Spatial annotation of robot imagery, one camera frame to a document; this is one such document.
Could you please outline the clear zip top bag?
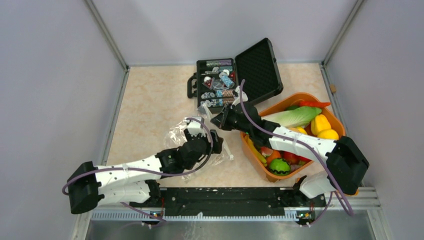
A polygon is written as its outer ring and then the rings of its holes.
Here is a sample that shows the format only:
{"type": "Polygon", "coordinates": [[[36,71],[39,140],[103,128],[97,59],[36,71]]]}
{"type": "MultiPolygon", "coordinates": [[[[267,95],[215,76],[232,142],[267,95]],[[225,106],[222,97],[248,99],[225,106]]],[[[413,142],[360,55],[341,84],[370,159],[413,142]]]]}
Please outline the clear zip top bag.
{"type": "Polygon", "coordinates": [[[187,170],[181,178],[186,182],[200,176],[209,168],[231,163],[235,157],[227,141],[211,123],[213,114],[207,103],[202,103],[193,116],[185,117],[181,122],[171,127],[164,137],[166,148],[179,148],[181,155],[188,158],[184,163],[187,170]]]}

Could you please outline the toy watermelon slice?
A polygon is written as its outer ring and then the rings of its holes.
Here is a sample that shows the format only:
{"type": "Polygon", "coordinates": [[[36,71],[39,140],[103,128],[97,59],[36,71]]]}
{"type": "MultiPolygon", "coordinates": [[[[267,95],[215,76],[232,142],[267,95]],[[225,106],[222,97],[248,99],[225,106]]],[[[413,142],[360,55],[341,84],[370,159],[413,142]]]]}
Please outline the toy watermelon slice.
{"type": "Polygon", "coordinates": [[[267,158],[273,154],[274,150],[265,146],[260,148],[260,153],[264,158],[267,158]]]}

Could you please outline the toy red chili pepper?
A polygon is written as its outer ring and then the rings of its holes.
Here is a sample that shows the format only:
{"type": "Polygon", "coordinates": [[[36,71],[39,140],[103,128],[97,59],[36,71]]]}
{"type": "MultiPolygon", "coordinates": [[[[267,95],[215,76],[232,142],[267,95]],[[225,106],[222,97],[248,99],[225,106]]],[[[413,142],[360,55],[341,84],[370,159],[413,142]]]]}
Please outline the toy red chili pepper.
{"type": "Polygon", "coordinates": [[[326,108],[329,107],[331,105],[330,102],[317,102],[317,101],[300,101],[299,102],[299,106],[300,107],[312,107],[312,108],[326,108]]]}

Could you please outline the toy peach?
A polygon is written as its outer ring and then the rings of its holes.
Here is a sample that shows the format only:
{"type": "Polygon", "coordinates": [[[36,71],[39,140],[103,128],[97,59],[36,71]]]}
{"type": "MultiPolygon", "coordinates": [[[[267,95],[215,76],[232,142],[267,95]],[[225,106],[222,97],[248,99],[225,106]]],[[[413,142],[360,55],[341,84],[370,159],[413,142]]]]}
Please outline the toy peach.
{"type": "Polygon", "coordinates": [[[304,128],[300,127],[300,126],[298,126],[298,127],[289,127],[288,129],[291,130],[291,131],[293,131],[293,132],[296,132],[296,133],[308,135],[308,132],[304,128]]]}

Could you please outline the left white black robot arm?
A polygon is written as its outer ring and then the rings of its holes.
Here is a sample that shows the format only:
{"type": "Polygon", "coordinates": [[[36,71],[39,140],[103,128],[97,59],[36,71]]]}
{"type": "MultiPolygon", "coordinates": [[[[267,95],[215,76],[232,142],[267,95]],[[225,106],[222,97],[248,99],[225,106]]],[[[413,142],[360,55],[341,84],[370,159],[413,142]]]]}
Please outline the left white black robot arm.
{"type": "Polygon", "coordinates": [[[154,155],[112,166],[82,163],[67,179],[62,192],[68,196],[73,215],[115,203],[145,203],[154,207],[160,202],[158,180],[189,175],[202,168],[214,154],[223,150],[224,139],[216,130],[192,135],[183,145],[154,155]]]}

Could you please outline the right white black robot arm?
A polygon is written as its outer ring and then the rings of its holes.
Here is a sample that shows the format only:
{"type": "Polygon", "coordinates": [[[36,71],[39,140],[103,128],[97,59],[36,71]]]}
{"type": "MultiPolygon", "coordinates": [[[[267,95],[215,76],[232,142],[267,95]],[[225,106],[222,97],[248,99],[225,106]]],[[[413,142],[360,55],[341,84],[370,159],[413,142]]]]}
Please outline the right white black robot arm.
{"type": "Polygon", "coordinates": [[[289,130],[263,119],[249,103],[225,106],[211,123],[224,131],[246,133],[256,145],[319,162],[324,170],[301,179],[293,192],[299,206],[307,206],[318,195],[333,191],[354,195],[369,168],[368,160],[350,137],[324,139],[289,130]]]}

